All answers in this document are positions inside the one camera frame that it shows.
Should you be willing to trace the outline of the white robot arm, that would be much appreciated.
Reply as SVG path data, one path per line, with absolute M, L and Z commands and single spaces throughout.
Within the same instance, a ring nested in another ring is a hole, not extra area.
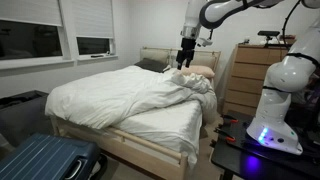
M 216 29 L 228 17 L 250 7 L 271 8 L 283 0 L 189 0 L 181 31 L 177 67 L 187 67 L 194 57 L 201 28 Z M 320 18 L 291 46 L 282 61 L 266 73 L 256 114 L 246 129 L 260 145 L 300 155 L 303 147 L 285 122 L 291 94 L 303 89 L 320 64 Z

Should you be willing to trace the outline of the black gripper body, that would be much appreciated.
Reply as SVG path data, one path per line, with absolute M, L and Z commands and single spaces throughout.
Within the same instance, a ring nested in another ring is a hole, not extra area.
M 187 60 L 192 61 L 194 57 L 194 48 L 196 45 L 196 41 L 194 39 L 183 38 L 181 47 L 182 49 L 178 51 L 176 61 L 178 62 L 186 62 Z

